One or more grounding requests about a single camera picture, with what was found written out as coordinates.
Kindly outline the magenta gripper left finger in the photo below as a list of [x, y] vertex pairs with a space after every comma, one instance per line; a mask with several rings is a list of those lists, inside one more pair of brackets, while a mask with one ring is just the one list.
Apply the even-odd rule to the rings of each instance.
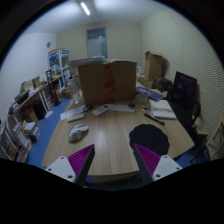
[[95, 146], [89, 145], [68, 157], [60, 156], [46, 168], [46, 171], [83, 186], [94, 156]]

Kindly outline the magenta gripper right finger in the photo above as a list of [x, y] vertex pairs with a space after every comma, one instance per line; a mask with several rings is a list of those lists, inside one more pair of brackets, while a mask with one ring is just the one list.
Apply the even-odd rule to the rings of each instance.
[[160, 156], [138, 144], [134, 146], [134, 156], [145, 182], [160, 180], [182, 169], [170, 156]]

